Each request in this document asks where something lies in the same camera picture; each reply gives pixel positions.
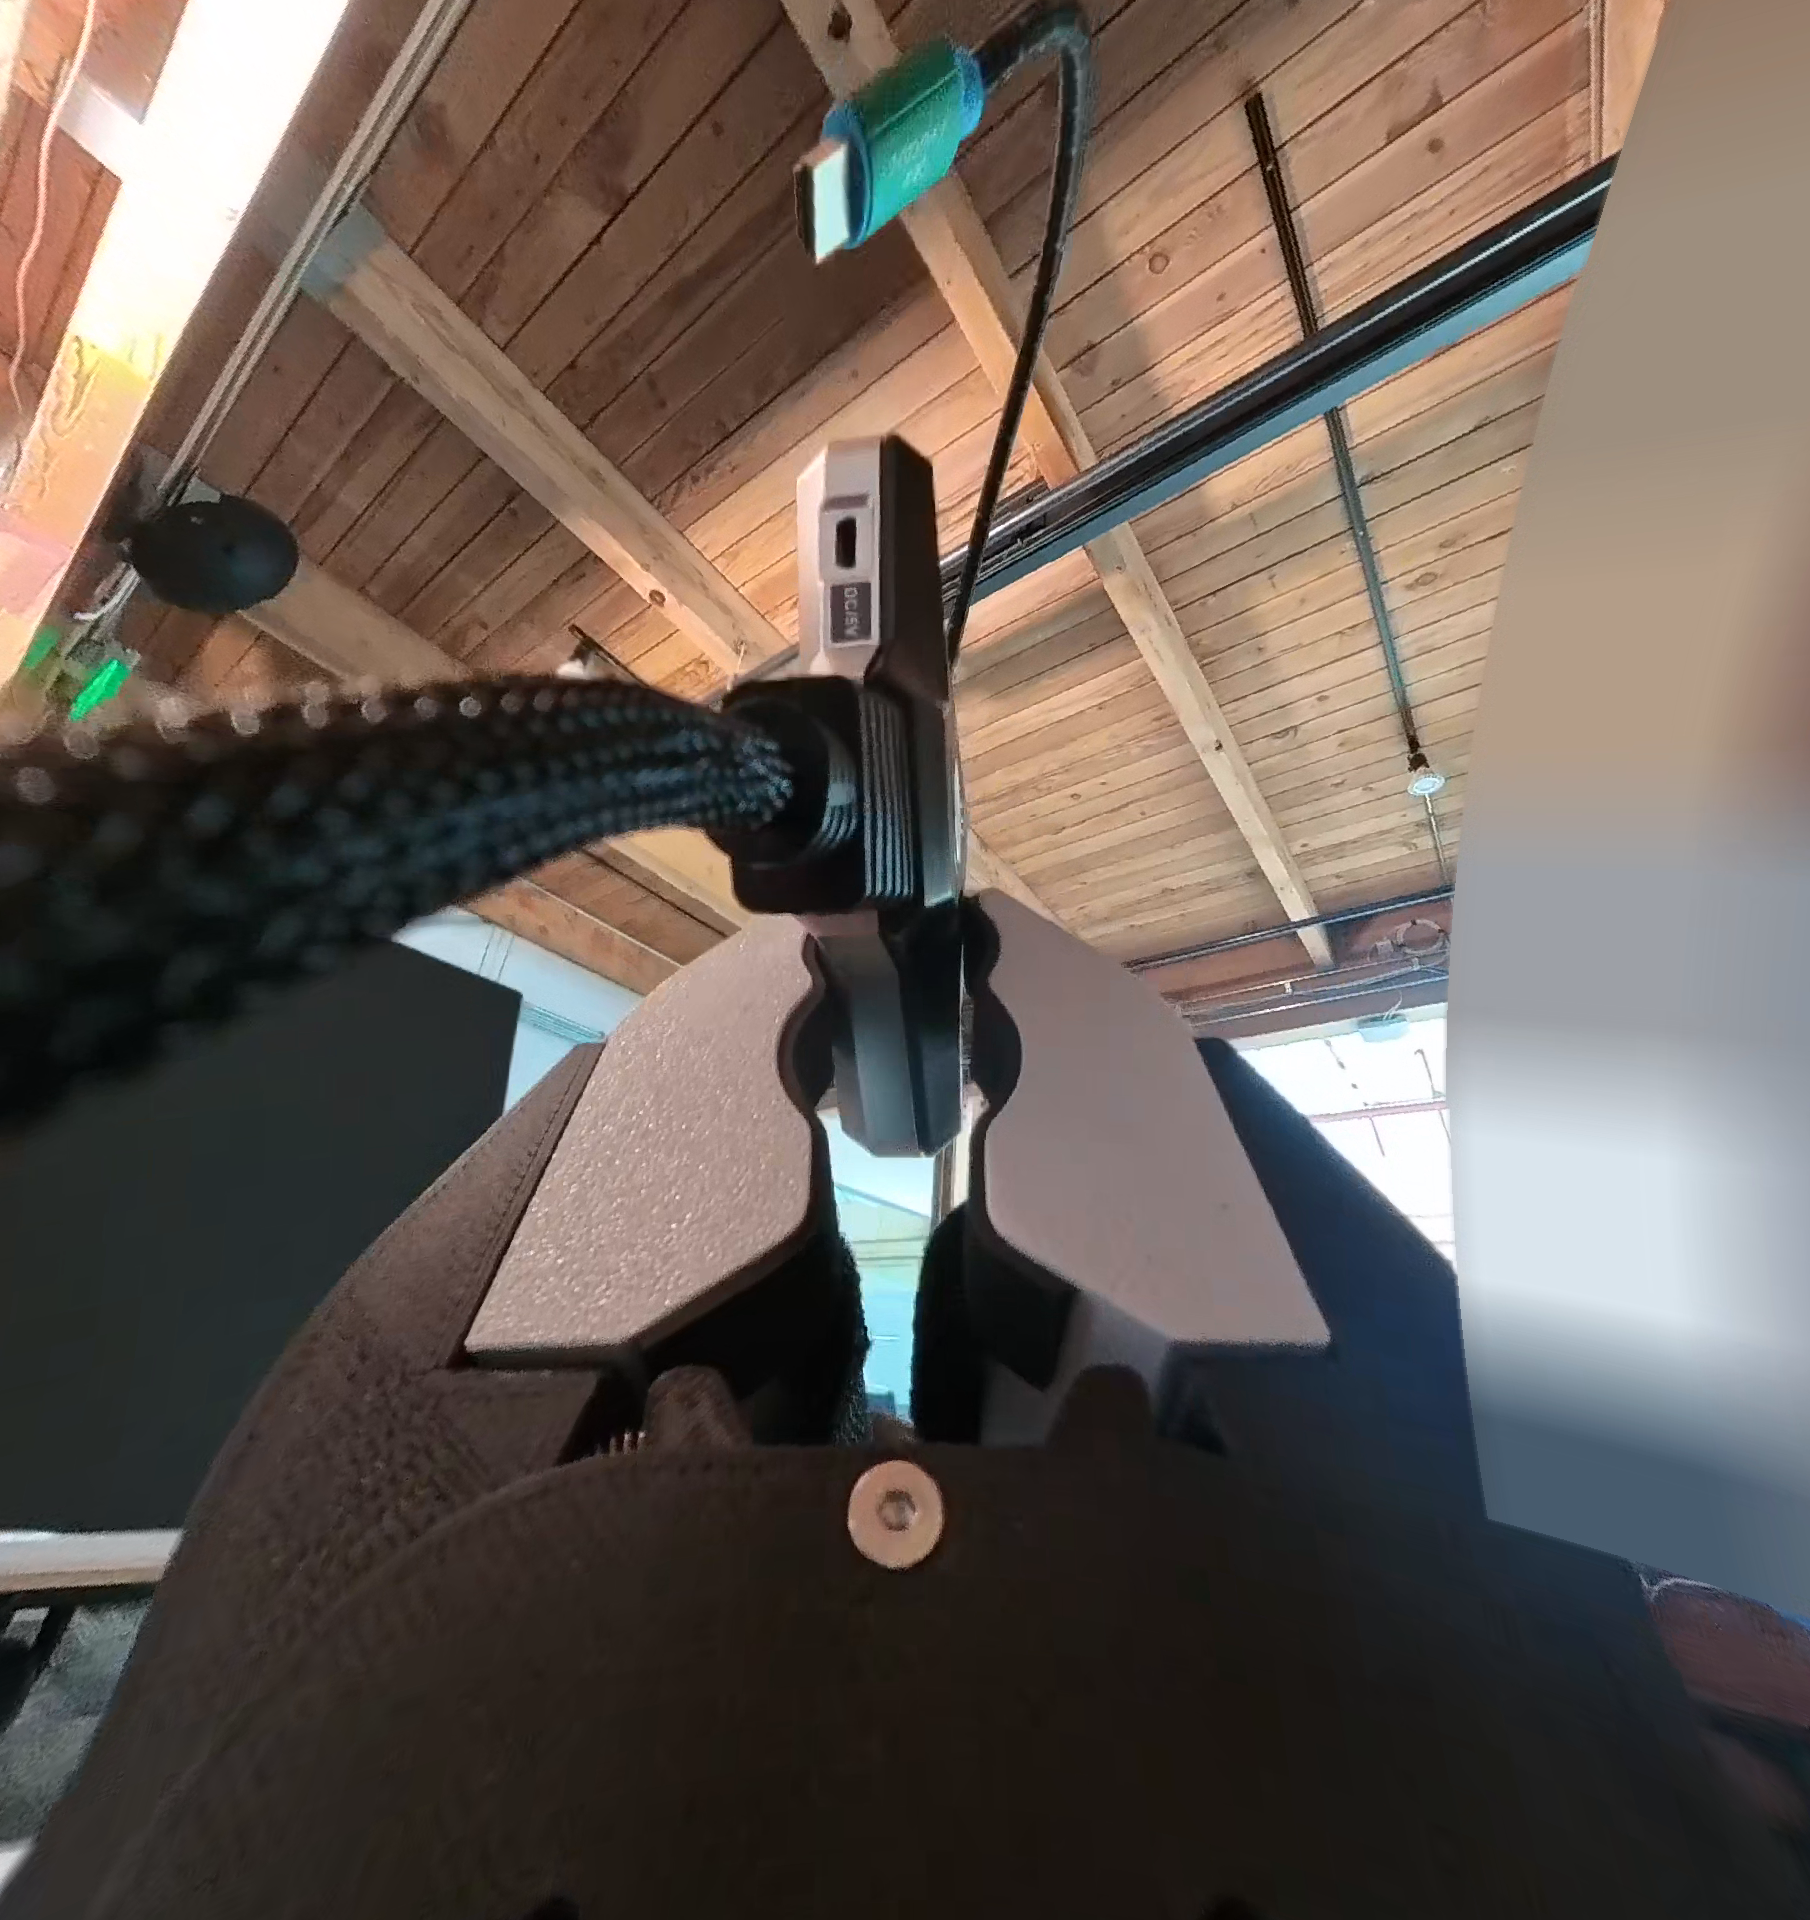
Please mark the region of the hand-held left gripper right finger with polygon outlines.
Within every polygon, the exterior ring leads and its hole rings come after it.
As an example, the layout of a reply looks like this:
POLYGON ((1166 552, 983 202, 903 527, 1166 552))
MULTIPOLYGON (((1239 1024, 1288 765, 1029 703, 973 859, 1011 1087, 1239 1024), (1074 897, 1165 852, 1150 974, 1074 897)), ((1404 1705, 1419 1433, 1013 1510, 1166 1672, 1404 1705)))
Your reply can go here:
POLYGON ((1198 1361, 1330 1328, 1188 1024, 1008 894, 977 904, 967 1331, 984 1427, 1047 1427, 1088 1370, 1163 1412, 1198 1361))

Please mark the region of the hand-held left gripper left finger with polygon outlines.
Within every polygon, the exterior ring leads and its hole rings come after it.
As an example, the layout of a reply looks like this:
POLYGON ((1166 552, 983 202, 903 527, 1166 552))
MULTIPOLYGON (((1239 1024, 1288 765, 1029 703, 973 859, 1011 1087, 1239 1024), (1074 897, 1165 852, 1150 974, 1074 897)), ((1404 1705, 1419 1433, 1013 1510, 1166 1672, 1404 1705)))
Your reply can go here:
POLYGON ((659 1348, 799 1249, 830 1200, 795 1035, 812 934, 760 917, 612 1029, 465 1336, 482 1363, 659 1348))

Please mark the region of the wide black HDMI switch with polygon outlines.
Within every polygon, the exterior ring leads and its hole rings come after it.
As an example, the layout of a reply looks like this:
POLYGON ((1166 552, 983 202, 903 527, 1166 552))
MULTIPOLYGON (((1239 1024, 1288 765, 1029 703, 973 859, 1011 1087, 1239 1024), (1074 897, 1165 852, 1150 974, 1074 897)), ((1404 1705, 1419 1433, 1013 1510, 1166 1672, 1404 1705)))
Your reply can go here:
POLYGON ((964 822, 934 474, 900 435, 839 442, 797 484, 799 641, 720 709, 790 796, 716 835, 736 899, 809 926, 845 1131, 934 1155, 964 1112, 964 822))

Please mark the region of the black backdrop panel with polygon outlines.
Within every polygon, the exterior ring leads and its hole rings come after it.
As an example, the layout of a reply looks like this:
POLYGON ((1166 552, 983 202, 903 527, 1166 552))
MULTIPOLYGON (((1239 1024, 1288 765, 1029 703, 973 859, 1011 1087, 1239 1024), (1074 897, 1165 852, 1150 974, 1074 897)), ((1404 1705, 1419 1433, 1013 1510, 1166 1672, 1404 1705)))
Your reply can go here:
POLYGON ((0 1145, 0 1530, 187 1520, 294 1333, 503 1116, 521 1006, 387 944, 0 1145))

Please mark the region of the green ceiling indicator light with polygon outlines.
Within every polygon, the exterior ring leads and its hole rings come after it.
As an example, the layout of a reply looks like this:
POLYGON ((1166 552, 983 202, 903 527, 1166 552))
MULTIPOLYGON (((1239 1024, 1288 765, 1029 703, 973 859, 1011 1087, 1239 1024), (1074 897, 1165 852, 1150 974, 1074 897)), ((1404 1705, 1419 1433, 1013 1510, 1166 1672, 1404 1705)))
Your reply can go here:
POLYGON ((115 702, 141 663, 141 651, 103 624, 46 624, 28 644, 22 677, 56 717, 82 722, 115 702))

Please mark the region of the black ceiling disc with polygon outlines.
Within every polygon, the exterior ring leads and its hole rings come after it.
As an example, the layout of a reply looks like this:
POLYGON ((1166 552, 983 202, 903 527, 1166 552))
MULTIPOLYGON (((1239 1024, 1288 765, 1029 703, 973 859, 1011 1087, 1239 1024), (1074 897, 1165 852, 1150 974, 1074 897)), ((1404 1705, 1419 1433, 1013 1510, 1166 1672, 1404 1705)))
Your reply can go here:
POLYGON ((220 494, 171 501, 137 521, 124 561, 160 603, 178 612, 250 612, 290 587, 294 530, 259 501, 220 494))

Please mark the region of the black ceiling track rail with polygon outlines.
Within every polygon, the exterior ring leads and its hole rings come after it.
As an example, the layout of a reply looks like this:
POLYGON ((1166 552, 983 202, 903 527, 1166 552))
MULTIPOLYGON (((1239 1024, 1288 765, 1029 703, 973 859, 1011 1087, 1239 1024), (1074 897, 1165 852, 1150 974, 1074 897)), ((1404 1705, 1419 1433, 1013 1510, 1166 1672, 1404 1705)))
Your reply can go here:
POLYGON ((1590 258, 1616 168, 1616 156, 1602 158, 1062 485, 998 509, 973 600, 980 603, 1156 512, 1575 280, 1590 258))

